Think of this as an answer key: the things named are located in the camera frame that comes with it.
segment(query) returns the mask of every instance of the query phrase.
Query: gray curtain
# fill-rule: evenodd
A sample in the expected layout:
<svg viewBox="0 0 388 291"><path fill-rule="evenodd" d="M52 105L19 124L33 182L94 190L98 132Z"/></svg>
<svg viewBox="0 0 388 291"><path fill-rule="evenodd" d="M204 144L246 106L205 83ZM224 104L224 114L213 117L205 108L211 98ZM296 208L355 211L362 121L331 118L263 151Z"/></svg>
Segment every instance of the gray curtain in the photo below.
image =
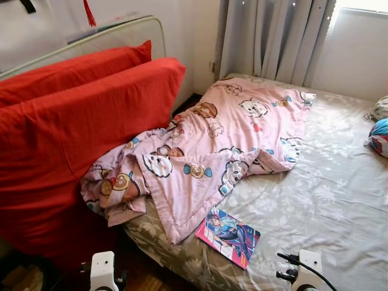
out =
<svg viewBox="0 0 388 291"><path fill-rule="evenodd" d="M215 79L242 73L303 85L335 0L221 0Z"/></svg>

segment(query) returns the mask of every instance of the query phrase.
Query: pink book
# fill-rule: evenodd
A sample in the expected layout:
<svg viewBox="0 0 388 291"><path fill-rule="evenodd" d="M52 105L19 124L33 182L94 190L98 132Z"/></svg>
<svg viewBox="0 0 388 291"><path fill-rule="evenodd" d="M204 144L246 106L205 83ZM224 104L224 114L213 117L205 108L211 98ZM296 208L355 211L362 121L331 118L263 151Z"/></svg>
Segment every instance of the pink book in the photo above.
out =
<svg viewBox="0 0 388 291"><path fill-rule="evenodd" d="M244 270L260 233L221 209L212 208L195 235Z"/></svg>

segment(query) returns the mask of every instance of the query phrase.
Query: window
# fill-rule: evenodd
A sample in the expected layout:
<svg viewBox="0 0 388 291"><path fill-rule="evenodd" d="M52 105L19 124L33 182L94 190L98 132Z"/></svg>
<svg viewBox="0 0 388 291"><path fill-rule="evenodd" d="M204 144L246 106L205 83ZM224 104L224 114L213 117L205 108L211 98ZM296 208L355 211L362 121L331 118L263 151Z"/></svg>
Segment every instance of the window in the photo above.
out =
<svg viewBox="0 0 388 291"><path fill-rule="evenodd" d="M388 1L386 0L337 0L335 5L339 8L388 13Z"/></svg>

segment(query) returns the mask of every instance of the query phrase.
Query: red fabric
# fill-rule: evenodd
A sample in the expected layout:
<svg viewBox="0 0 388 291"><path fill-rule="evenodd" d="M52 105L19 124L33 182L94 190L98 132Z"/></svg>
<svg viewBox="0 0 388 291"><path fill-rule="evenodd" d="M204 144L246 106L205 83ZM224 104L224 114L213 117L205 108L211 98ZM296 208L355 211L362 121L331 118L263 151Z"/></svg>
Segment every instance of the red fabric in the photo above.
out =
<svg viewBox="0 0 388 291"><path fill-rule="evenodd" d="M0 107L96 81L151 61L151 41L48 65L0 82Z"/></svg>
<svg viewBox="0 0 388 291"><path fill-rule="evenodd" d="M167 126L184 76L164 58L79 87L0 108L0 235L62 269L109 240L76 191L108 150Z"/></svg>

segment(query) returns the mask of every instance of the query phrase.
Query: cartoon print blanket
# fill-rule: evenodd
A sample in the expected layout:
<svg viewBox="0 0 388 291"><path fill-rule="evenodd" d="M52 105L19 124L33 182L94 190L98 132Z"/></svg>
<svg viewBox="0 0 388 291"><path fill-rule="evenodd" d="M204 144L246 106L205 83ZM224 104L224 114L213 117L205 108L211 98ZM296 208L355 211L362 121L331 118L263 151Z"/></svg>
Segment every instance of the cartoon print blanket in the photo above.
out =
<svg viewBox="0 0 388 291"><path fill-rule="evenodd" d="M218 81L168 128L143 132L100 157L81 180L83 198L113 226L144 214L151 195L167 236L178 243L240 179L295 165L314 97L245 79Z"/></svg>

